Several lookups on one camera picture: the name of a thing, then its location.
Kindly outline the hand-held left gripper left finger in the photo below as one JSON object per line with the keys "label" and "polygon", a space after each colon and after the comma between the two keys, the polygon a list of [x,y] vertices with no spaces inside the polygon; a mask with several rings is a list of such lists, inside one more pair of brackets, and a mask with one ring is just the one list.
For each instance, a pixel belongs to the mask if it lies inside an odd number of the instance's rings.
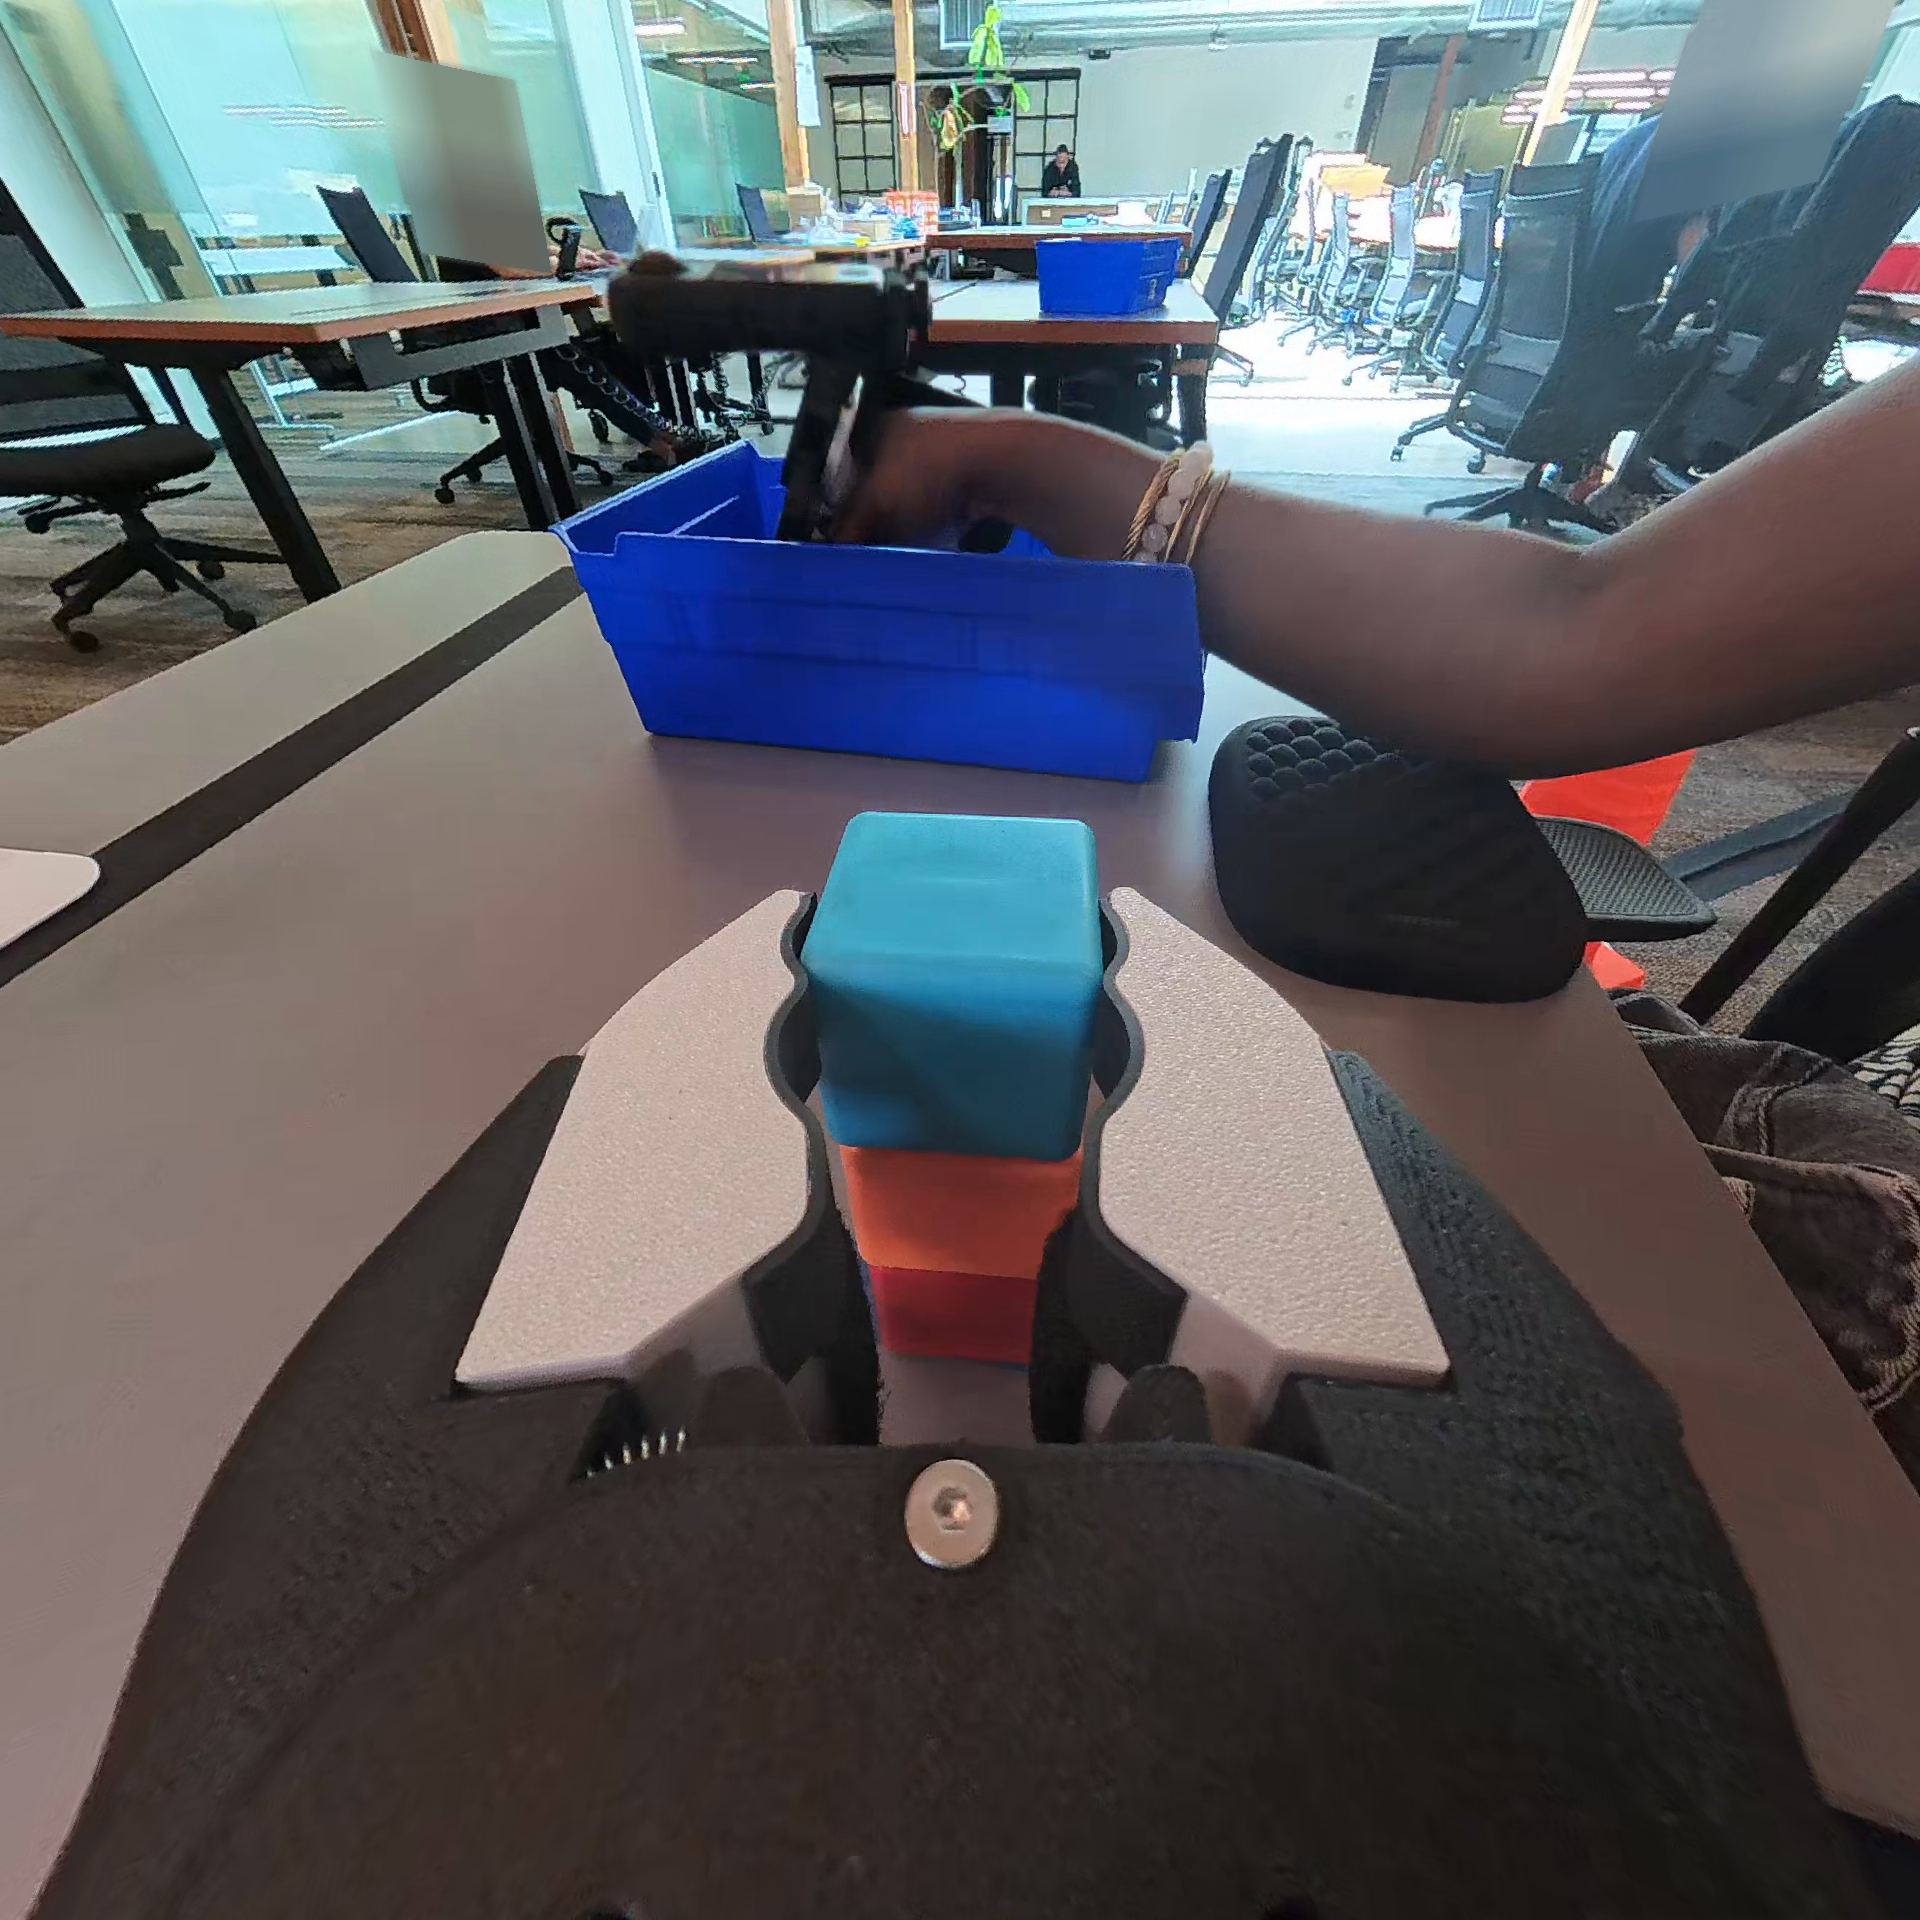
{"label": "hand-held left gripper left finger", "polygon": [[519,1390],[829,1353],[829,1171],[798,942],[770,895],[582,1051],[456,1382]]}

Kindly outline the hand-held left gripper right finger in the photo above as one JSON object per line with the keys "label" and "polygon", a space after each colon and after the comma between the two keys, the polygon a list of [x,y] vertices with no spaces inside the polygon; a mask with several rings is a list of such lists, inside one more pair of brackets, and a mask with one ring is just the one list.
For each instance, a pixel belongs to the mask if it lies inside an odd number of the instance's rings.
{"label": "hand-held left gripper right finger", "polygon": [[1142,895],[1108,895],[1102,948],[1047,1366],[1441,1389],[1443,1339],[1310,1022]]}

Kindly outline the orange foam cube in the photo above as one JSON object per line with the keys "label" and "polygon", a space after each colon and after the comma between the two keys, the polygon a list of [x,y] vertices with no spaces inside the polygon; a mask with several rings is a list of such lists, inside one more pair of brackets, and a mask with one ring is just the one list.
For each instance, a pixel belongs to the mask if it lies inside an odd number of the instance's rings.
{"label": "orange foam cube", "polygon": [[988,1159],[926,1150],[836,1150],[864,1266],[1033,1282],[1076,1210],[1081,1153]]}

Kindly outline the red foam cube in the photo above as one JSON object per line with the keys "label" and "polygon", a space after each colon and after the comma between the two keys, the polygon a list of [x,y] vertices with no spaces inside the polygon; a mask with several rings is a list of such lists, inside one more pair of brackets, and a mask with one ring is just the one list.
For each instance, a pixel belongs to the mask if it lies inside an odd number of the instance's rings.
{"label": "red foam cube", "polygon": [[885,1357],[1026,1366],[1039,1282],[870,1266],[877,1346]]}

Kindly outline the blue plastic bin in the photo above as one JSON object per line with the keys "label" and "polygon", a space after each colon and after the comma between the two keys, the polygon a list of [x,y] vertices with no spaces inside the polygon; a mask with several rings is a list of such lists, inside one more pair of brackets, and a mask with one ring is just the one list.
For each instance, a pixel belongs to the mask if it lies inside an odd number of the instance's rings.
{"label": "blue plastic bin", "polygon": [[1049,236],[1033,248],[1047,324],[1121,324],[1156,315],[1180,276],[1188,242],[1170,236]]}
{"label": "blue plastic bin", "polygon": [[1144,783],[1199,740],[1183,568],[779,541],[781,463],[728,444],[558,538],[655,735]]}

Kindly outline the teal foam cube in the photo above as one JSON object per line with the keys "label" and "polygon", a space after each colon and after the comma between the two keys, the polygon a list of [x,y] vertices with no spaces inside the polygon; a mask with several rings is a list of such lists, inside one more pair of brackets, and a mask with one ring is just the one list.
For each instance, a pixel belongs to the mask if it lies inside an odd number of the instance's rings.
{"label": "teal foam cube", "polygon": [[850,817],[802,967],[836,1147],[1030,1162],[1079,1150],[1102,981],[1081,820]]}

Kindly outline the person's right forearm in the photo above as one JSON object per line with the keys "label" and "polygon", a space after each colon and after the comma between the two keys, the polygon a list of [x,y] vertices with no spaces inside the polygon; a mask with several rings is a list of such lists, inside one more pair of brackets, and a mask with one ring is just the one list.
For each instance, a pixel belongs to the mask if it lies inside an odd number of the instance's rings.
{"label": "person's right forearm", "polygon": [[1916,687],[1916,364],[1593,546],[1233,485],[1211,656],[1354,733],[1583,774]]}

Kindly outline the person's right hand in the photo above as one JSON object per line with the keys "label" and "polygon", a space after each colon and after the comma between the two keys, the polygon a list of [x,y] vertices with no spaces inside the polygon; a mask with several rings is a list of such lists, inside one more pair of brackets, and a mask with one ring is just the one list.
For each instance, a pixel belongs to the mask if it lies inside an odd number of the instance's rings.
{"label": "person's right hand", "polygon": [[829,541],[949,546],[995,520],[1067,561],[1121,561],[1164,461],[1026,409],[888,409],[853,461]]}

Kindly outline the green potted plant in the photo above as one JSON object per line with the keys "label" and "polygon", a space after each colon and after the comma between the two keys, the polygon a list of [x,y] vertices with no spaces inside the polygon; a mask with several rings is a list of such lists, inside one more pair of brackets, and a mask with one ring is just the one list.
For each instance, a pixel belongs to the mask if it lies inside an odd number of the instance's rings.
{"label": "green potted plant", "polygon": [[969,139],[1010,139],[1030,111],[1030,93],[1004,55],[1010,5],[939,5],[941,51],[961,55],[949,77],[920,84],[926,129],[939,159]]}

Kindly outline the orange traffic cone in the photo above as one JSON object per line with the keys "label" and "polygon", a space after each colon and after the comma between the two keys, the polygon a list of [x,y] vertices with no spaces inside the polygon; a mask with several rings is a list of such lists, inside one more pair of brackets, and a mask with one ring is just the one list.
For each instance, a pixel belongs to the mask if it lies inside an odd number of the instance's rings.
{"label": "orange traffic cone", "polygon": [[1718,910],[1649,854],[1694,749],[1610,772],[1521,783],[1521,802],[1549,837],[1588,923],[1588,971],[1600,988],[1644,988],[1644,967],[1617,942],[1682,942]]}

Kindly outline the brown office desk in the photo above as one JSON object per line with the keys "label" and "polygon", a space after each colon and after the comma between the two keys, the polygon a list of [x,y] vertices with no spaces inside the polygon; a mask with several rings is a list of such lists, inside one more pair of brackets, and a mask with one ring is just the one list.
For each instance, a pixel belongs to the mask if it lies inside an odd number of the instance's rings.
{"label": "brown office desk", "polygon": [[552,428],[539,353],[572,340],[572,315],[600,302],[590,282],[373,282],[330,290],[262,290],[206,302],[129,302],[2,315],[2,333],[95,350],[121,368],[184,372],[198,389],[235,478],[304,602],[341,580],[289,491],[230,372],[341,346],[345,389],[406,389],[476,372],[494,402],[525,525],[544,533],[582,510]]}

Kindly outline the person's pants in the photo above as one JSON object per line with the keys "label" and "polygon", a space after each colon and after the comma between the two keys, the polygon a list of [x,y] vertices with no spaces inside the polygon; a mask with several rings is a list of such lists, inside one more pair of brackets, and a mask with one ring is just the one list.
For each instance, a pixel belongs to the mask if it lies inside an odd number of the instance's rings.
{"label": "person's pants", "polygon": [[1882,1439],[1916,1480],[1916,1032],[1834,1064],[1616,1002]]}

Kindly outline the white stand base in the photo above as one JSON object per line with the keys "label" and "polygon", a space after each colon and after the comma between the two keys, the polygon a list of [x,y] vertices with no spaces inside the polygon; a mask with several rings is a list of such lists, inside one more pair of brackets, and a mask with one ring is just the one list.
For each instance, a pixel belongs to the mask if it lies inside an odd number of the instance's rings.
{"label": "white stand base", "polygon": [[0,948],[11,950],[38,924],[53,923],[75,900],[84,900],[101,881],[101,867],[92,854],[2,848],[2,923]]}

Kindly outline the black office chair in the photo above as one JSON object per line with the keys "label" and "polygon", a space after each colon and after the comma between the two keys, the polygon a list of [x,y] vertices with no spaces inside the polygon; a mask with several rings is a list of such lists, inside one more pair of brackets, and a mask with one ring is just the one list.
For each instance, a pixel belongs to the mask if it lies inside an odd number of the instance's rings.
{"label": "black office chair", "polygon": [[118,541],[54,576],[53,629],[73,653],[101,642],[86,616],[137,580],[162,591],[192,591],[228,633],[256,631],[256,612],[220,591],[230,563],[270,568],[272,552],[217,541],[171,541],[150,513],[206,491],[217,444],[178,422],[157,422],[126,368],[49,337],[2,337],[2,499],[40,538],[65,520],[107,520]]}

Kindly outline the row of black office chairs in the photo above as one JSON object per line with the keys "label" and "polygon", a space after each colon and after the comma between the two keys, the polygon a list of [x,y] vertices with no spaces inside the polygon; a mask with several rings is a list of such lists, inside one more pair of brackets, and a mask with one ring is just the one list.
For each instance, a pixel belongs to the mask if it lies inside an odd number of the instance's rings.
{"label": "row of black office chairs", "polygon": [[1600,541],[1841,395],[1846,315],[1916,213],[1916,103],[1841,116],[1810,181],[1646,213],[1657,129],[1512,173],[1437,428],[1525,478],[1426,514]]}

